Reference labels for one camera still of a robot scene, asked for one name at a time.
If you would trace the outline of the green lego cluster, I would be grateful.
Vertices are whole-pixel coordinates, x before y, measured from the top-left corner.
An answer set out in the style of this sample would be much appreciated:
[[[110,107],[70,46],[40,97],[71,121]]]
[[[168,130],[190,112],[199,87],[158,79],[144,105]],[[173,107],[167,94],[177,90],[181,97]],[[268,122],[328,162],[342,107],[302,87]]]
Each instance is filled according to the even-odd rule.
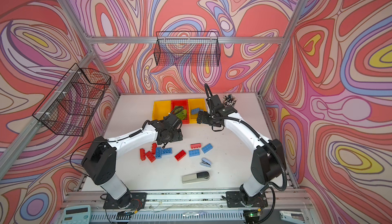
[[[179,118],[180,120],[182,121],[187,120],[187,110],[184,109],[183,107],[176,107],[174,109],[174,112],[177,118]]]

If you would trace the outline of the blue lego brick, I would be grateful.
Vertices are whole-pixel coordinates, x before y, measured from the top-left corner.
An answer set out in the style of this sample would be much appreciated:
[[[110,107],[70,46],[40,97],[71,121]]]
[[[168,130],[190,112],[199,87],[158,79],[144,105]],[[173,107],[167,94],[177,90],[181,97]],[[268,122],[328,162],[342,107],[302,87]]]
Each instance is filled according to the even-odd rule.
[[[191,110],[191,115],[196,115],[200,111],[200,108],[195,108]]]
[[[200,156],[200,150],[199,149],[190,150],[188,152],[188,155],[189,157]]]
[[[213,146],[211,143],[205,145],[204,147],[202,147],[202,152],[204,154],[208,153],[209,151],[211,151],[213,149]]]

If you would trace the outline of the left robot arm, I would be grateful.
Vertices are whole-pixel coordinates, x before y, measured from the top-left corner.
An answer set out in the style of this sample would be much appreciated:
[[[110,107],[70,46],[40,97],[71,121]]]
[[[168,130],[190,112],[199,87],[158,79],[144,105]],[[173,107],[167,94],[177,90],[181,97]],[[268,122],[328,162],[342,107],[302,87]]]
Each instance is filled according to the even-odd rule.
[[[82,167],[93,182],[115,200],[119,208],[129,206],[132,195],[116,174],[117,160],[146,143],[156,143],[165,148],[168,143],[181,141],[182,121],[177,114],[183,110],[181,106],[176,107],[163,120],[146,120],[135,131],[109,139],[100,136],[91,142],[82,160]]]

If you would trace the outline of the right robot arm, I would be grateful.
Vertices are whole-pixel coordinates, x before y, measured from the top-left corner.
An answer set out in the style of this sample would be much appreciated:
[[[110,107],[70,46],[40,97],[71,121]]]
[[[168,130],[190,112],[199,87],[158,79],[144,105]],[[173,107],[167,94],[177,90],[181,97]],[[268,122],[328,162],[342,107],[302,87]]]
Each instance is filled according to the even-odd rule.
[[[240,186],[239,197],[229,199],[239,201],[244,206],[267,189],[285,191],[287,189],[286,162],[283,144],[278,139],[269,139],[248,124],[232,106],[221,102],[218,95],[212,94],[208,84],[204,84],[209,111],[199,112],[198,124],[211,127],[212,131],[230,130],[253,153],[250,170],[252,176]]]

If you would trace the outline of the right yellow bin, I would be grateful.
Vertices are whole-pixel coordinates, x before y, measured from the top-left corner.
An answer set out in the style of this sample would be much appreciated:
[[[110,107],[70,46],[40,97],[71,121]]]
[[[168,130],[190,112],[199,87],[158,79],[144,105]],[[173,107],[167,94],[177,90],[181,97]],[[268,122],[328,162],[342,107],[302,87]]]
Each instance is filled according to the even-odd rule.
[[[206,101],[204,99],[188,99],[189,123],[195,124],[198,118],[198,112],[207,111]]]

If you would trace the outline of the blue lego L cluster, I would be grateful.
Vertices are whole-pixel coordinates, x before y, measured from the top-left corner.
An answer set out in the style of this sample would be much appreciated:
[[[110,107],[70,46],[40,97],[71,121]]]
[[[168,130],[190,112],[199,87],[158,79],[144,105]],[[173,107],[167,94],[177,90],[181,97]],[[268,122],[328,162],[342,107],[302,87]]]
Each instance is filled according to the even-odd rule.
[[[155,158],[159,159],[162,158],[162,156],[165,155],[171,155],[173,153],[172,148],[161,148],[161,147],[157,147],[155,149]]]

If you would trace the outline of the red lego brick centre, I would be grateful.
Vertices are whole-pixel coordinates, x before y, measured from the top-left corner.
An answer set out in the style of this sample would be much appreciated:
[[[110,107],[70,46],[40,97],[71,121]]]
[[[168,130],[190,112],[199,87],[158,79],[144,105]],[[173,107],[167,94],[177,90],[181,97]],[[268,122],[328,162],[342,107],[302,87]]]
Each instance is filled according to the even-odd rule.
[[[175,159],[177,161],[180,161],[186,156],[186,152],[184,150],[181,150],[178,154],[175,155]]]

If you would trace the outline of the red middle bin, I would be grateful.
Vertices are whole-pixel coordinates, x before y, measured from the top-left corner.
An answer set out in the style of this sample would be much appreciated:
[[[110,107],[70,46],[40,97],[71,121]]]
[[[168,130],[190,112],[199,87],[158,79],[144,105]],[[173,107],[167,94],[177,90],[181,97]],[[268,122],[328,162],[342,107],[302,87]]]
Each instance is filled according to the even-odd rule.
[[[171,111],[183,124],[189,124],[188,100],[171,100]]]

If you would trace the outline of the red lego cluster left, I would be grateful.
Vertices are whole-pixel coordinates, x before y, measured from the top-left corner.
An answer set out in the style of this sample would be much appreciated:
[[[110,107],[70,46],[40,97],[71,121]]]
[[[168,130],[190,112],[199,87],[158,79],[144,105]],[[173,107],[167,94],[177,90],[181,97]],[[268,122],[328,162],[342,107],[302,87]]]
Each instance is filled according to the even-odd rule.
[[[152,149],[151,151],[147,151],[147,152],[145,151],[145,149],[139,150],[141,161],[145,161],[148,159],[151,163],[153,163],[156,160],[155,154],[157,149],[157,143],[153,143],[151,149]]]

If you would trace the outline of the red flat lego brick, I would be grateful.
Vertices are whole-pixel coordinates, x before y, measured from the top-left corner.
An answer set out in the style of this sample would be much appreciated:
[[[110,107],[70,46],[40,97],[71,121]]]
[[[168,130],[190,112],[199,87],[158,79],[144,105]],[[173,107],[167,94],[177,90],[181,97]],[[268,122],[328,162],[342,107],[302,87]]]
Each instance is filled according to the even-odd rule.
[[[190,145],[191,149],[199,149],[201,147],[202,147],[202,145],[200,143],[193,143]]]

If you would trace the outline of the grey black stapler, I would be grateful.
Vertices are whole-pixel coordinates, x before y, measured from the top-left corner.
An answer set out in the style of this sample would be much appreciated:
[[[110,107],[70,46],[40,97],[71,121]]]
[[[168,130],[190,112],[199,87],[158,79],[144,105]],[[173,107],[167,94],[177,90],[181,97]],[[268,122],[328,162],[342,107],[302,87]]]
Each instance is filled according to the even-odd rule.
[[[209,172],[204,171],[204,172],[198,172],[198,173],[194,173],[194,174],[184,175],[184,176],[182,176],[181,180],[182,180],[183,184],[188,184],[188,183],[208,181],[209,179],[210,179]]]

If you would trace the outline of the white calculator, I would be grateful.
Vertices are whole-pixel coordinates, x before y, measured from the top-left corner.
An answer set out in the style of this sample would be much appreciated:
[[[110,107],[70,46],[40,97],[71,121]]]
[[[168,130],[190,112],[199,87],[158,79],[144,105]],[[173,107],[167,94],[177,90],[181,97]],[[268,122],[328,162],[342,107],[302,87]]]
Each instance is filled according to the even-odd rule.
[[[91,220],[91,207],[79,205],[64,209],[62,224],[89,224]]]

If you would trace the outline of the white device bottom right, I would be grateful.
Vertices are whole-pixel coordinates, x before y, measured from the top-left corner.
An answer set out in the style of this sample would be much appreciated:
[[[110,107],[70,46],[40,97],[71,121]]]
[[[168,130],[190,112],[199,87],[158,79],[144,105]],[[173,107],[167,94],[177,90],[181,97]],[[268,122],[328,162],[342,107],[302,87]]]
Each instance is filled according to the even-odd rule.
[[[305,216],[302,212],[298,211],[279,211],[280,219],[292,224],[306,224]]]

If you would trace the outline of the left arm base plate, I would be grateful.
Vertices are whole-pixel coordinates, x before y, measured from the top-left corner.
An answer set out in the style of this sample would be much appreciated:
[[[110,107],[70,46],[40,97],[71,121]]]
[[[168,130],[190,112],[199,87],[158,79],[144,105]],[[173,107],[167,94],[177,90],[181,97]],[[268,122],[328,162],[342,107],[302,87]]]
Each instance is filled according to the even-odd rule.
[[[115,200],[110,194],[107,193],[103,208],[105,210],[131,209],[139,211],[145,207],[146,200],[146,192],[127,192],[119,200]]]

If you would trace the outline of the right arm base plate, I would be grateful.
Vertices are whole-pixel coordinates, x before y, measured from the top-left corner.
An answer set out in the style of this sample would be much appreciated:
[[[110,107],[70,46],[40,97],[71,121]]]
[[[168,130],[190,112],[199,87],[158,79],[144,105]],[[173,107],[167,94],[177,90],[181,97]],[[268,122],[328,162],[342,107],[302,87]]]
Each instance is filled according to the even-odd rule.
[[[228,191],[222,198],[226,201],[229,208],[260,208],[268,206],[267,198],[264,193],[257,193],[255,196],[248,196],[241,191]]]

